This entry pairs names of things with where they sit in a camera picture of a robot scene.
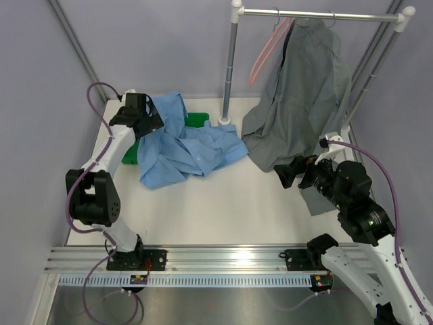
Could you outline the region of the pink clothes hanger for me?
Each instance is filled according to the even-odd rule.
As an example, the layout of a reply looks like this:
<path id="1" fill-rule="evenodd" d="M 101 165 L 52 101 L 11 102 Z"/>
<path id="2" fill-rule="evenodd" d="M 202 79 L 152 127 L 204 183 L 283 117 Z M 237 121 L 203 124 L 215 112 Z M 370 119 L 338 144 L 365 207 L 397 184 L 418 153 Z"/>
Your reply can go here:
<path id="1" fill-rule="evenodd" d="M 292 18 L 281 18 L 279 10 L 276 7 L 274 7 L 274 10 L 276 10 L 278 13 L 278 22 L 273 26 L 273 32 L 269 40 L 262 48 L 260 54 L 258 55 L 255 63 L 251 68 L 248 79 L 249 88 L 253 87 L 264 65 L 267 63 L 268 59 L 271 57 L 276 47 L 279 45 L 283 37 L 286 36 L 287 32 L 292 26 Z"/>

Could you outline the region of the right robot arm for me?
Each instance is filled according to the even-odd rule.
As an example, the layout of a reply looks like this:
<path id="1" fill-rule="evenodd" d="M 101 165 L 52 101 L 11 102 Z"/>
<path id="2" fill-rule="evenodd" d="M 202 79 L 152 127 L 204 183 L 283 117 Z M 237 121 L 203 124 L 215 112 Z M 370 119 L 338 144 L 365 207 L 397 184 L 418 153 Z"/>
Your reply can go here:
<path id="1" fill-rule="evenodd" d="M 274 168 L 281 184 L 290 188 L 297 176 L 302 190 L 314 188 L 338 210 L 338 222 L 359 245 L 376 276 L 347 256 L 340 244 L 323 234 L 307 244 L 306 261 L 325 268 L 354 293 L 375 324 L 431 324 L 432 305 L 414 284 L 402 252 L 396 248 L 397 232 L 386 211 L 369 196 L 371 178 L 365 167 L 345 160 L 334 167 L 331 160 L 297 156 L 288 165 Z"/>

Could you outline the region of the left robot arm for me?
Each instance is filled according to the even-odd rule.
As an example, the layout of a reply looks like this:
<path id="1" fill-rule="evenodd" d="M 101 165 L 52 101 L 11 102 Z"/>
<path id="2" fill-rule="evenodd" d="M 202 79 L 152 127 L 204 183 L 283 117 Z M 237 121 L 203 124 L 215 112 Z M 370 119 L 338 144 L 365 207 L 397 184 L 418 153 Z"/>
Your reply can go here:
<path id="1" fill-rule="evenodd" d="M 109 244 L 109 271 L 164 271 L 167 252 L 145 247 L 141 236 L 121 218 L 114 175 L 127 151 L 142 137 L 164 125 L 152 98 L 145 93 L 117 96 L 118 112 L 101 123 L 108 132 L 96 153 L 66 174 L 66 218 L 77 233 L 101 234 Z"/>

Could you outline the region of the light blue shirt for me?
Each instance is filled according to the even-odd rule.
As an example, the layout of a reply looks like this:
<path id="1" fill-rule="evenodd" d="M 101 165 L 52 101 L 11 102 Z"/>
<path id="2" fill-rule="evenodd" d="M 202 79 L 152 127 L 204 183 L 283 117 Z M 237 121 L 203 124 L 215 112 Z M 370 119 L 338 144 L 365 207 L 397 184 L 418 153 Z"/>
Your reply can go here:
<path id="1" fill-rule="evenodd" d="M 139 140 L 139 181 L 155 190 L 187 180 L 206 177 L 214 170 L 236 163 L 248 154 L 235 125 L 203 127 L 185 125 L 187 108 L 180 93 L 153 97 L 164 126 Z"/>

